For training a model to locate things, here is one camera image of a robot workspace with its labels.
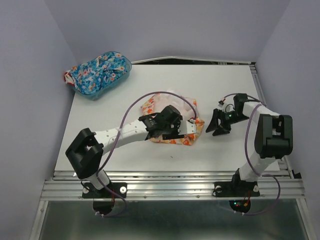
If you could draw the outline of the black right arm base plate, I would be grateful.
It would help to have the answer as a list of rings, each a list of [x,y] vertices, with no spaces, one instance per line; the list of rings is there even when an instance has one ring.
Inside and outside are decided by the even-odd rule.
[[[259,197],[260,191],[257,182],[241,181],[233,184],[231,181],[214,182],[212,195],[217,198]]]

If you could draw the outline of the orange tulip print skirt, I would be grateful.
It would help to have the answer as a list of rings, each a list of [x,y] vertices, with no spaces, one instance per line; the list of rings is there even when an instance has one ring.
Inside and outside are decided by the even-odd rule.
[[[192,146],[200,137],[205,121],[197,100],[173,91],[155,93],[141,106],[139,121],[145,124],[147,140],[154,143]]]

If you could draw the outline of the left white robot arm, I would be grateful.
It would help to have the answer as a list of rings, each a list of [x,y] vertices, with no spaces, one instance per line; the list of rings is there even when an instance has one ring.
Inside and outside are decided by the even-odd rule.
[[[65,151],[65,155],[80,180],[87,180],[100,197],[111,193],[111,181],[101,170],[103,155],[115,148],[160,136],[171,139],[183,137],[187,122],[172,105],[161,112],[144,115],[119,128],[102,131],[82,129]]]

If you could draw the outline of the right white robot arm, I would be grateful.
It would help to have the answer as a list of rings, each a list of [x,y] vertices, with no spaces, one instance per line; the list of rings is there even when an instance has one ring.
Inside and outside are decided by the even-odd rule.
[[[231,181],[215,184],[221,194],[230,191],[242,195],[254,191],[258,178],[270,164],[292,153],[293,118],[271,111],[260,100],[246,93],[233,93],[231,96],[233,110],[227,110],[226,99],[222,98],[205,131],[221,136],[229,134],[233,124],[242,121],[256,123],[253,154],[249,155],[245,150],[246,163],[236,170]]]

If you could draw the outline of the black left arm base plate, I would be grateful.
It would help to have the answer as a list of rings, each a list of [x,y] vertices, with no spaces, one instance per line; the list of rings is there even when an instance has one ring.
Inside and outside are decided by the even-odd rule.
[[[105,188],[97,190],[90,182],[81,183],[81,185],[83,199],[119,199],[120,197],[125,199],[127,197],[128,185],[125,182],[111,182],[107,187],[113,193]]]

